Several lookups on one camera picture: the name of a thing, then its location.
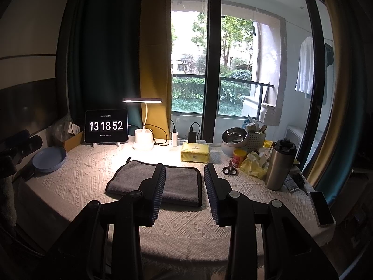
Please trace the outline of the purple and grey towel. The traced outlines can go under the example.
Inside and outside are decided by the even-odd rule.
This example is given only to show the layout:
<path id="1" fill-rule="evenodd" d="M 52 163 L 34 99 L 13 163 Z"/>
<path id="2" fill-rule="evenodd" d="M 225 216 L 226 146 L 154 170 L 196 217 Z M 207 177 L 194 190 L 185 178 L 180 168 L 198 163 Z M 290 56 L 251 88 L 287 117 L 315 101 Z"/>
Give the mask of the purple and grey towel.
<path id="1" fill-rule="evenodd" d="M 202 175 L 197 168 L 150 164 L 128 160 L 106 185 L 106 193 L 125 195 L 150 188 L 162 193 L 162 202 L 200 208 Z"/>

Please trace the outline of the blue plastic plate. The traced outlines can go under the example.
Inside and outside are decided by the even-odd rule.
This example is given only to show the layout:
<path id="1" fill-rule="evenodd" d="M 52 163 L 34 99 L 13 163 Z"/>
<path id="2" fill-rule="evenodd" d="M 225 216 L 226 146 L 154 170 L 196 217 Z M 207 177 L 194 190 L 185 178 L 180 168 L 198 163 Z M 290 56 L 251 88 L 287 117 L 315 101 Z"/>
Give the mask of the blue plastic plate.
<path id="1" fill-rule="evenodd" d="M 65 163 L 66 158 L 67 151 L 64 148 L 47 147 L 34 155 L 32 166 L 40 173 L 52 173 Z"/>

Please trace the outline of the yellow plastic bag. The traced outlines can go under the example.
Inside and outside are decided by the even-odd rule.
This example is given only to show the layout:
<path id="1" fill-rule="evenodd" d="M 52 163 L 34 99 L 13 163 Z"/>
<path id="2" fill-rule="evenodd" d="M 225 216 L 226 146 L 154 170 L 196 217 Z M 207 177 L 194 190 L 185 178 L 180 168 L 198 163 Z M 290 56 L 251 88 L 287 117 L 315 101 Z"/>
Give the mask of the yellow plastic bag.
<path id="1" fill-rule="evenodd" d="M 247 155 L 245 160 L 240 166 L 240 170 L 246 175 L 256 177 L 258 179 L 264 179 L 267 174 L 270 155 L 268 151 L 263 153 L 251 152 Z"/>

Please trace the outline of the red and yellow can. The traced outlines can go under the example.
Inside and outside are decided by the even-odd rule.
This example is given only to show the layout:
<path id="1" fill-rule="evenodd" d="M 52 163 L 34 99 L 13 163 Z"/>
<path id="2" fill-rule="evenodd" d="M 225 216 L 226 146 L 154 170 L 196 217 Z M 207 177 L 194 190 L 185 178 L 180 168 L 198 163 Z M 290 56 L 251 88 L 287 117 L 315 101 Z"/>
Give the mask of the red and yellow can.
<path id="1" fill-rule="evenodd" d="M 243 149 L 234 149 L 232 156 L 232 165 L 235 168 L 239 168 L 242 162 L 246 159 L 247 152 Z"/>

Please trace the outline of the white ceramic bowl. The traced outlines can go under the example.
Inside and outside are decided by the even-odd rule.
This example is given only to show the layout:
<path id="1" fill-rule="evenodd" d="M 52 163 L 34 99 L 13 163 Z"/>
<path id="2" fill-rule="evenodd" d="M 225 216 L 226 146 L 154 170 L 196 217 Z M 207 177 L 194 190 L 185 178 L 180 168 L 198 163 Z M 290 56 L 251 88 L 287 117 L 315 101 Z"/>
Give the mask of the white ceramic bowl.
<path id="1" fill-rule="evenodd" d="M 225 155 L 228 157 L 233 157 L 233 152 L 236 149 L 242 149 L 242 150 L 247 150 L 247 146 L 243 145 L 242 143 L 226 143 L 226 142 L 221 142 L 221 150 Z"/>

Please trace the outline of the stainless steel bowl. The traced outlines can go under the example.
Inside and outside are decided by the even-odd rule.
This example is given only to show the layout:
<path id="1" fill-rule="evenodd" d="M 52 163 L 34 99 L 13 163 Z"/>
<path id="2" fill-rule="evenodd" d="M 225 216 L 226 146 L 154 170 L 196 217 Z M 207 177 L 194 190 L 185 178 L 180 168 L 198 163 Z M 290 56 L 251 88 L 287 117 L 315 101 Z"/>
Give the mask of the stainless steel bowl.
<path id="1" fill-rule="evenodd" d="M 229 128 L 222 134 L 222 141 L 228 144 L 238 144 L 245 140 L 247 132 L 239 127 Z"/>

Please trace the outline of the white charger adapter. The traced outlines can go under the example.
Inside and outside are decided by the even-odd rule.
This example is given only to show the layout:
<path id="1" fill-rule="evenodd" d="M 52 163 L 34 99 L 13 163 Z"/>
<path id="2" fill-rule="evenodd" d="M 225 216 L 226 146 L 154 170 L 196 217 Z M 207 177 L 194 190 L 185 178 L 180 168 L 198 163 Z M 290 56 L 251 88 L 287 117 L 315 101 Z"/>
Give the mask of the white charger adapter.
<path id="1" fill-rule="evenodd" d="M 172 144 L 173 147 L 178 146 L 178 132 L 177 132 L 176 128 L 174 128 L 172 133 L 171 133 L 171 144 Z"/>

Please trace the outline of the white perforated basket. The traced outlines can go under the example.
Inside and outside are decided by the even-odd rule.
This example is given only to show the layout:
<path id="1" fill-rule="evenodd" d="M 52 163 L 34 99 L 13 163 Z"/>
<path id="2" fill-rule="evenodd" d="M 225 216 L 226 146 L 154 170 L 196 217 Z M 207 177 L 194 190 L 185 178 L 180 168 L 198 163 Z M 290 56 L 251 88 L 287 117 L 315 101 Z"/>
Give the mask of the white perforated basket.
<path id="1" fill-rule="evenodd" d="M 248 153 L 258 151 L 264 145 L 266 134 L 262 132 L 248 133 L 246 150 Z"/>

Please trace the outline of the black power bank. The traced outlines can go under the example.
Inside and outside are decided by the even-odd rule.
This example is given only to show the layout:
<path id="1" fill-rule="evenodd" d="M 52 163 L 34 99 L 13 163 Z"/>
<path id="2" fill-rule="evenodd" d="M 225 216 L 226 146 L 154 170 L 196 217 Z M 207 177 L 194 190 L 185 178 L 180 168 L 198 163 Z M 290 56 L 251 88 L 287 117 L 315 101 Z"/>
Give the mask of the black power bank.
<path id="1" fill-rule="evenodd" d="M 196 131 L 193 129 L 193 127 L 191 126 L 189 128 L 189 132 L 188 132 L 188 143 L 196 143 L 196 140 L 197 140 L 197 133 Z"/>

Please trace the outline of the white tablet stand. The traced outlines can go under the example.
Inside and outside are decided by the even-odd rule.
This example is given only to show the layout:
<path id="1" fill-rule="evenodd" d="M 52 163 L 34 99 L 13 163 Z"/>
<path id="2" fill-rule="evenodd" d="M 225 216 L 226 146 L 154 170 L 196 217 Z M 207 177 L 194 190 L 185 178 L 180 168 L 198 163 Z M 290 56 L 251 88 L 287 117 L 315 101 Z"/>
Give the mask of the white tablet stand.
<path id="1" fill-rule="evenodd" d="M 100 145 L 115 145 L 116 147 L 120 148 L 121 147 L 121 144 L 119 142 L 114 142 L 114 143 L 92 143 L 91 144 L 91 147 L 92 148 L 95 148 L 95 147 L 98 147 Z"/>

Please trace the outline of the stainless steel thermos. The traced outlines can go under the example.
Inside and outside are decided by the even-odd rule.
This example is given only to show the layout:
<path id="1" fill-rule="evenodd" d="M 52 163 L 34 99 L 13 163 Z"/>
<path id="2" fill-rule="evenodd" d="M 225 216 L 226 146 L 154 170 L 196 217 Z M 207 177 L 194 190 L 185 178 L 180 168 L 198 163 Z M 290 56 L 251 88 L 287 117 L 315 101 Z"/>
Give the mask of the stainless steel thermos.
<path id="1" fill-rule="evenodd" d="M 269 190 L 279 190 L 293 166 L 297 148 L 288 138 L 278 140 L 272 146 L 265 184 Z"/>

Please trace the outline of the black tablet clock display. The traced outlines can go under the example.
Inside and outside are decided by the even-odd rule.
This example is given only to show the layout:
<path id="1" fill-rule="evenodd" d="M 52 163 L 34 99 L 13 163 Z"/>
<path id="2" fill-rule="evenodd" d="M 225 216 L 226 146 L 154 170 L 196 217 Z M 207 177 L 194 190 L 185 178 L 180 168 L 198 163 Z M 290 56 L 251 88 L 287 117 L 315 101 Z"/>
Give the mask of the black tablet clock display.
<path id="1" fill-rule="evenodd" d="M 84 142 L 113 144 L 128 141 L 126 109 L 97 109 L 85 112 Z"/>

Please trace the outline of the black smartphone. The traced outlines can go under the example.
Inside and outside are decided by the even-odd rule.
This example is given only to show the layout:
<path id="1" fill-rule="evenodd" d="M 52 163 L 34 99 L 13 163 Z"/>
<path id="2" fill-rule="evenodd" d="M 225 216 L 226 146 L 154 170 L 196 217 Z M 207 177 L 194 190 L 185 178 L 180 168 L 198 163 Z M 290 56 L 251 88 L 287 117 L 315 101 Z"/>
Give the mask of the black smartphone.
<path id="1" fill-rule="evenodd" d="M 335 223 L 330 212 L 328 203 L 322 192 L 309 192 L 312 208 L 314 210 L 315 219 L 319 227 L 331 226 Z"/>

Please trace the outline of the yellow curtain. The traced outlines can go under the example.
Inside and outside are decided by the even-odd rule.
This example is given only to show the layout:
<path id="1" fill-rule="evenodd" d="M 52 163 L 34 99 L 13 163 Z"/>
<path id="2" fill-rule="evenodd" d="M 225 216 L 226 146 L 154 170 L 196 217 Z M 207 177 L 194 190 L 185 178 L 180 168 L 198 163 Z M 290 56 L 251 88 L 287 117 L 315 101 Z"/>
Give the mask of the yellow curtain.
<path id="1" fill-rule="evenodd" d="M 148 105 L 146 127 L 155 138 L 169 138 L 171 90 L 171 0 L 142 0 L 140 95 L 162 100 Z"/>

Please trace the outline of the black handled scissors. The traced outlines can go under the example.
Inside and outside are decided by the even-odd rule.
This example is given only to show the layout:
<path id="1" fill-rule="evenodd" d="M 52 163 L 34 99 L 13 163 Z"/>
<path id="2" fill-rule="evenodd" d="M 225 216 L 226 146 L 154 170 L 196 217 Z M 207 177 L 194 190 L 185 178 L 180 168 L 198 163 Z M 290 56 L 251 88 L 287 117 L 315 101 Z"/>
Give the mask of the black handled scissors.
<path id="1" fill-rule="evenodd" d="M 222 170 L 224 175 L 229 175 L 229 176 L 236 176 L 238 174 L 237 169 L 234 167 L 232 160 L 229 161 L 228 166 L 223 167 Z"/>

